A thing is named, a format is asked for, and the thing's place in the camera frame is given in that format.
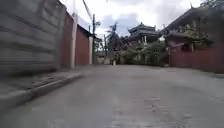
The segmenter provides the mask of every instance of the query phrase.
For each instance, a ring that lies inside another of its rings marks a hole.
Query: asphalt road
[[[224,128],[224,79],[102,66],[0,117],[0,128]]]

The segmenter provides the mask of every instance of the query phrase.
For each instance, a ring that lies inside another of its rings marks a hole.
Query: brick wall
[[[89,64],[89,33],[78,25],[76,34],[75,64]]]
[[[177,67],[190,67],[205,71],[215,71],[215,50],[214,48],[202,51],[185,52],[181,47],[170,49],[170,64]]]
[[[72,32],[73,18],[66,13],[63,43],[61,45],[61,67],[70,68],[71,66],[71,47],[72,47]]]

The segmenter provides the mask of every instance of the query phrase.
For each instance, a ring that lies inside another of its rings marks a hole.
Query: cloud
[[[122,36],[128,35],[128,29],[133,28],[139,24],[137,21],[137,14],[135,13],[121,15],[116,19],[114,19],[112,15],[106,15],[101,22],[102,24],[99,29],[103,29],[105,31],[109,29],[109,26],[117,22],[117,33]]]
[[[71,2],[66,0],[68,10],[71,10]],[[198,7],[201,0],[85,0],[92,14],[102,25],[99,32],[103,32],[115,21],[120,22],[120,33],[125,33],[130,25],[143,22],[145,25],[157,26],[162,29],[163,24],[168,25],[181,14],[190,9],[190,3]],[[76,0],[76,10],[81,18],[91,23],[86,13],[82,0]]]

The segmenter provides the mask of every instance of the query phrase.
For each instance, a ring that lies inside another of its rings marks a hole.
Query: building
[[[145,46],[161,37],[160,33],[156,32],[156,27],[146,26],[143,23],[128,31],[130,33],[128,40],[132,48]]]
[[[219,58],[220,50],[201,29],[202,17],[199,8],[191,8],[164,30],[168,46],[169,64],[174,67],[189,67],[211,72],[224,72]]]
[[[61,45],[61,68],[92,64],[93,34],[78,23],[78,16],[66,14]]]

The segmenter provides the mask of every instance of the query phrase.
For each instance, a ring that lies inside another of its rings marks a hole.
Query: sidewalk
[[[82,69],[0,80],[0,113],[83,77]]]

